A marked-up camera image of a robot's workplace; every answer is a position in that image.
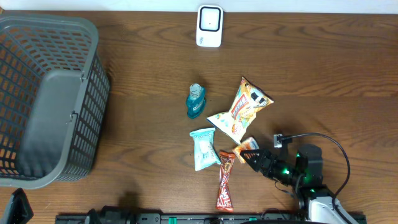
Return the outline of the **teal tissue pack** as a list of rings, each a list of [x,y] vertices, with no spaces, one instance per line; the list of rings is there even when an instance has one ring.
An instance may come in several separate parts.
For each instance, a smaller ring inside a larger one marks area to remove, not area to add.
[[[195,170],[203,170],[221,161],[213,147],[215,128],[204,128],[192,131],[190,136],[194,141]]]

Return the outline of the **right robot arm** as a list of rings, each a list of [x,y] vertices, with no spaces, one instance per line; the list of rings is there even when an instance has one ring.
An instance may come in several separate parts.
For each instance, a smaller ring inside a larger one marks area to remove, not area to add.
[[[313,144],[298,149],[295,165],[267,149],[245,150],[240,156],[264,177],[292,187],[299,220],[317,223],[357,223],[323,184],[322,150]]]

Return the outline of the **yellow chips bag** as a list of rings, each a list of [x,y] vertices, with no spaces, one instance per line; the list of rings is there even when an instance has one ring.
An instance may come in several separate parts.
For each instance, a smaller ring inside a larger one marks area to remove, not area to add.
[[[257,112],[274,103],[274,100],[260,88],[242,77],[233,104],[226,112],[214,114],[207,120],[236,144],[240,144],[248,126]]]

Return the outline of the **red brown snack bar wrapper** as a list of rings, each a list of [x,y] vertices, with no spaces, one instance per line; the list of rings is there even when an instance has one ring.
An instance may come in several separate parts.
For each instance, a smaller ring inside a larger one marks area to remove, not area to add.
[[[223,212],[233,212],[233,204],[229,191],[229,177],[233,168],[236,155],[234,153],[220,152],[220,179],[216,209]]]

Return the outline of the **blue mouthwash bottle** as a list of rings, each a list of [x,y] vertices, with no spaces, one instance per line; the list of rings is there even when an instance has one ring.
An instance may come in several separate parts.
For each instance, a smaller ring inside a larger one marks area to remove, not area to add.
[[[190,92],[186,99],[187,116],[195,119],[203,112],[206,105],[206,89],[201,85],[194,83],[190,86]]]

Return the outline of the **small orange snack packet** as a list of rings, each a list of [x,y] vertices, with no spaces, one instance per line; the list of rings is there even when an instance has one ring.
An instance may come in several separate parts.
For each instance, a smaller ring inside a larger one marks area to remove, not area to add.
[[[259,149],[259,145],[257,144],[256,140],[253,137],[249,137],[244,140],[240,145],[236,146],[233,149],[233,153],[236,155],[236,158],[239,159],[241,164],[245,164],[246,161],[240,155],[241,151],[247,150],[256,150]]]

